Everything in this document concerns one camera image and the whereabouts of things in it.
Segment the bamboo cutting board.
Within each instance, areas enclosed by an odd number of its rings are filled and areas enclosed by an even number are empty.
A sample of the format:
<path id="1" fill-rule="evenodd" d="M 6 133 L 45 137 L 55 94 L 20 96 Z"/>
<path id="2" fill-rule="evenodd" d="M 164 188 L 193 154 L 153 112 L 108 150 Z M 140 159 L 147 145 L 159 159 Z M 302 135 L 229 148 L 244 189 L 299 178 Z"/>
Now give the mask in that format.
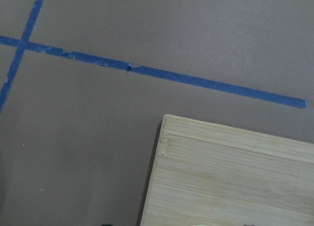
<path id="1" fill-rule="evenodd" d="M 313 144 L 165 115 L 143 226 L 311 226 Z"/>

